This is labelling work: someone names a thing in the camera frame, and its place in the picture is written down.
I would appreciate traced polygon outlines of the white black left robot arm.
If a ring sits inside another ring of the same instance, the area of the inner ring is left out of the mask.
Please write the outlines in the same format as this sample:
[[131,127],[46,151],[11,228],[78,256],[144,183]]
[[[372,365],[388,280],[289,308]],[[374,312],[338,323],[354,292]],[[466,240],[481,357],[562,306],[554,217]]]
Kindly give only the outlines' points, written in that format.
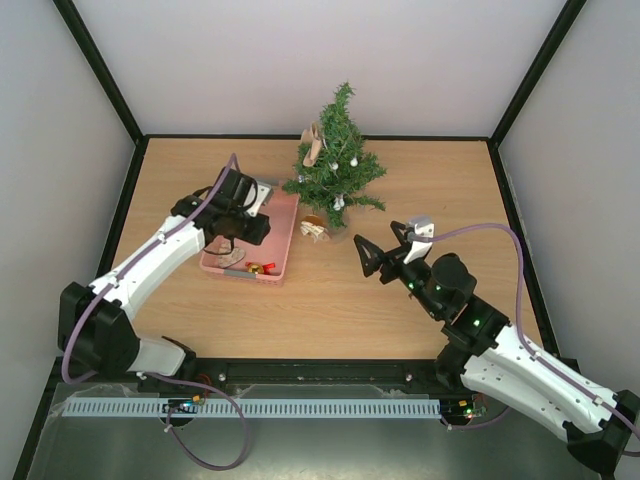
[[79,381],[95,374],[176,375],[188,348],[165,337],[139,337],[133,327],[137,313],[180,265],[216,238],[260,245],[270,232],[260,209],[272,194],[270,184],[226,166],[213,185],[178,200],[159,229],[120,265],[87,286],[69,284],[59,306],[64,381],[76,381],[69,373],[72,361],[89,369]]

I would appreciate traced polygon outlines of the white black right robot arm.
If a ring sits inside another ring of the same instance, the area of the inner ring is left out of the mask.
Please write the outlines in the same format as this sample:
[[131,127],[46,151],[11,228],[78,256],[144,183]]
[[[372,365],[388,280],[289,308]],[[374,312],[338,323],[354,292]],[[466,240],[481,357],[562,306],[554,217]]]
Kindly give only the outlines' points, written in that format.
[[354,244],[365,276],[379,274],[384,284],[401,281],[442,322],[448,343],[435,361],[438,384],[498,400],[564,441],[582,465],[613,475],[638,432],[638,395],[603,387],[537,345],[475,294],[477,281],[458,255],[428,264],[430,248],[421,238],[409,233],[398,240],[399,247],[389,251],[360,235]]

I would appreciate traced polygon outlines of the small green christmas tree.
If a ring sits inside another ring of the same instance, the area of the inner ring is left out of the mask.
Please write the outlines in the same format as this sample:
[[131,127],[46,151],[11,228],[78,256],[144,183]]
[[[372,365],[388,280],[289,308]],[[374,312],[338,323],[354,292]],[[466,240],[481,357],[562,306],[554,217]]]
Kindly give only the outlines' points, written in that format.
[[365,138],[351,118],[349,107],[355,90],[350,83],[340,84],[333,100],[323,106],[318,121],[321,124],[325,146],[313,167],[304,167],[302,161],[308,147],[297,147],[294,175],[282,189],[314,213],[344,218],[351,207],[384,211],[383,200],[366,193],[373,181],[384,177],[386,168],[378,156],[365,149]]

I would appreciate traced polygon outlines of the beige fabric bow ornament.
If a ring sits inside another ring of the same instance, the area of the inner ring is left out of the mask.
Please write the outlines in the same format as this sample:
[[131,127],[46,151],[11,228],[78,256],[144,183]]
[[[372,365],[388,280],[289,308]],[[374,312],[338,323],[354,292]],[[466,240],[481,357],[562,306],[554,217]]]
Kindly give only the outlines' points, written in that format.
[[300,136],[300,144],[308,147],[302,165],[304,167],[313,167],[325,146],[322,127],[318,121],[312,122],[307,129],[303,130]]

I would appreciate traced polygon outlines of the pink perforated plastic basket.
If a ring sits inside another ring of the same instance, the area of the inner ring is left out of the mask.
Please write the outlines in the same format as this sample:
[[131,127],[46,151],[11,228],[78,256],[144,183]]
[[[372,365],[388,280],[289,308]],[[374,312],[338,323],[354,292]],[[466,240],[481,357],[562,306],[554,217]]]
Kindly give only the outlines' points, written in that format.
[[[274,189],[270,201],[263,205],[260,212],[269,217],[271,231],[259,246],[251,245],[240,240],[234,241],[234,247],[246,251],[245,258],[238,264],[226,269],[217,267],[214,252],[220,244],[229,244],[224,237],[217,237],[209,246],[207,252],[200,254],[199,267],[205,273],[230,280],[249,281],[254,284],[281,286],[288,259],[289,248],[298,210],[298,197],[286,194],[281,186]],[[246,271],[245,263],[255,262],[266,264],[274,262],[276,267],[270,275],[255,275]]]

